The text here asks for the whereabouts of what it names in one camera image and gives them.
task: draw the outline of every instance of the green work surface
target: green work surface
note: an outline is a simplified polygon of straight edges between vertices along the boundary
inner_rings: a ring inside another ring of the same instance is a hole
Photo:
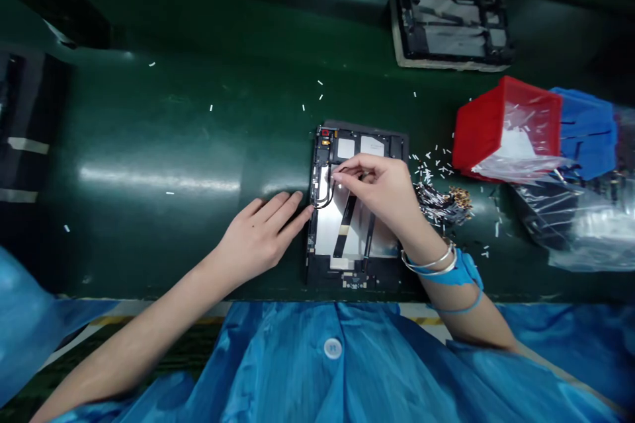
[[[400,69],[385,21],[260,0],[90,1],[122,27],[118,49],[66,50],[22,5],[0,0],[11,19],[3,21],[1,39],[74,66],[37,203],[39,235],[24,238],[39,242],[25,264],[40,283],[74,297],[159,297],[214,248],[254,197],[308,190],[315,130],[326,119],[407,133],[418,156],[431,151],[450,161],[441,149],[452,149],[456,111],[500,78]],[[553,26],[540,41],[527,38],[509,74],[542,87],[590,87],[575,69],[580,55],[593,53],[576,47],[576,35],[588,29]],[[549,61],[540,58],[560,42]],[[456,230],[456,242],[474,256],[494,301],[612,302],[630,295],[633,273],[549,267],[504,187],[457,174],[435,179],[439,190],[449,185],[472,193],[476,216]],[[305,239],[230,298],[425,300],[414,275],[399,293],[307,288]],[[485,245],[489,258],[481,255]]]

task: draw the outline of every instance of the blue wrist strap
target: blue wrist strap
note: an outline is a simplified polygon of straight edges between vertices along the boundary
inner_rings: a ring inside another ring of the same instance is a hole
[[[470,312],[473,308],[475,308],[478,303],[481,301],[483,297],[483,280],[481,279],[481,275],[474,264],[474,260],[472,257],[463,253],[460,249],[454,249],[456,253],[456,265],[454,269],[446,274],[437,274],[432,276],[426,276],[427,274],[433,273],[432,270],[427,270],[425,268],[418,268],[417,274],[419,274],[422,278],[437,282],[440,284],[445,284],[447,286],[463,286],[464,284],[476,284],[478,286],[479,292],[478,297],[476,298],[476,302],[469,306],[467,309],[459,309],[458,311],[443,311],[440,309],[435,309],[433,306],[428,304],[428,307],[434,309],[437,312],[446,313],[446,314],[463,314]],[[413,266],[417,266],[416,264],[410,261],[410,264]]]

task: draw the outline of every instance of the forearm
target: forearm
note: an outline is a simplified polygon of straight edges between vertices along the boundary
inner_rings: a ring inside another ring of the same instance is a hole
[[[427,222],[422,226],[403,230],[399,238],[408,257],[417,264],[432,263],[447,251],[447,244]],[[430,271],[445,269],[452,259],[454,257],[450,255],[428,269]],[[479,295],[476,284],[448,286],[425,278],[421,278],[421,283],[454,339],[478,346],[515,350],[516,339],[511,329],[486,295],[483,295],[478,305],[468,312],[459,314],[443,312],[443,310],[468,309],[472,306]]]
[[[214,252],[163,297],[108,339],[51,394],[32,422],[49,421],[85,403],[136,388],[174,342],[235,283],[214,262]]]

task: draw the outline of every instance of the silver bracelet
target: silver bracelet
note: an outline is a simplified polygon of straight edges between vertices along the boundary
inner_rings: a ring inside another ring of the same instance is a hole
[[[409,263],[406,259],[405,259],[405,251],[402,250],[402,261],[403,263],[410,269],[412,268],[431,268],[432,266],[434,266],[435,264],[440,263],[441,261],[443,261],[445,258],[447,258],[448,256],[450,256],[450,253],[452,252],[452,250],[454,250],[454,243],[447,237],[443,238],[443,241],[445,241],[448,244],[448,250],[445,252],[445,254],[443,256],[441,256],[438,260],[436,261],[432,261],[432,263],[430,264],[424,264],[424,265],[419,265],[419,264],[411,264]]]
[[[411,271],[419,274],[420,276],[423,276],[424,278],[426,278],[427,276],[440,276],[441,274],[446,274],[449,273],[450,271],[452,271],[454,268],[456,268],[456,259],[457,259],[457,255],[456,253],[454,254],[454,259],[452,260],[452,262],[448,265],[447,268],[442,269],[441,271],[435,271],[435,272],[431,272],[431,273],[422,273],[422,272],[418,272],[414,266],[411,266],[410,264],[406,263],[406,266],[408,267],[408,269],[410,269]]]

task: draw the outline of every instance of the person's left hand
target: person's left hand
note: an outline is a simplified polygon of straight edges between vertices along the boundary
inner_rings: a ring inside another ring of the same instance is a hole
[[[291,240],[311,218],[309,205],[287,226],[302,201],[302,192],[277,194],[269,202],[257,198],[236,215],[218,246],[205,258],[228,273],[235,287],[273,268]]]

